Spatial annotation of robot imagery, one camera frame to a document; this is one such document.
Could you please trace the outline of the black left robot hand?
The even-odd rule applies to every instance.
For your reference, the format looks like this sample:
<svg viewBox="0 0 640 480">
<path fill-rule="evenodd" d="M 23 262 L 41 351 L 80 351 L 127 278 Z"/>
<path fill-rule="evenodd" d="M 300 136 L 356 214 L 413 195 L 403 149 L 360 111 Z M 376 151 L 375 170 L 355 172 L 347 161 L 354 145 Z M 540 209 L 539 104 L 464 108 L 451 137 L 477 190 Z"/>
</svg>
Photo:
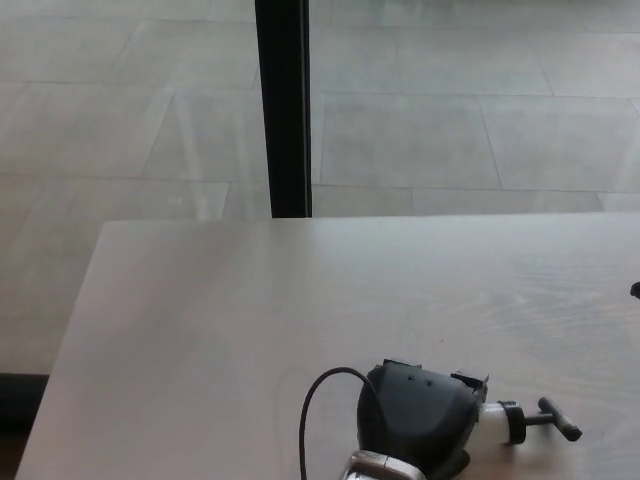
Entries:
<svg viewBox="0 0 640 480">
<path fill-rule="evenodd" d="M 408 463 L 428 479 L 452 479 L 470 464 L 466 444 L 488 376 L 445 375 L 386 359 L 366 378 L 357 404 L 362 450 Z"/>
</svg>

